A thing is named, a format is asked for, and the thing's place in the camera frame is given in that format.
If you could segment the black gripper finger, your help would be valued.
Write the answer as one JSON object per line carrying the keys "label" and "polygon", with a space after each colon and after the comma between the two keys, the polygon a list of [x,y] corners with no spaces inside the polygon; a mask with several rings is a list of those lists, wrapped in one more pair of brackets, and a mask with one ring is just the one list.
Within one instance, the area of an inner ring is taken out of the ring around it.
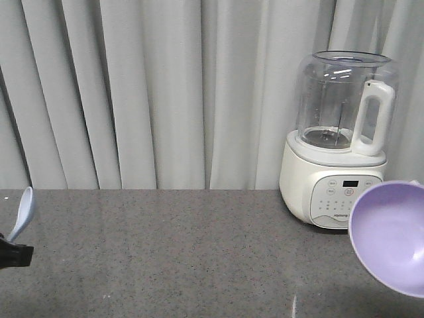
{"label": "black gripper finger", "polygon": [[27,267],[30,266],[34,247],[25,244],[9,242],[1,234],[0,267]]}

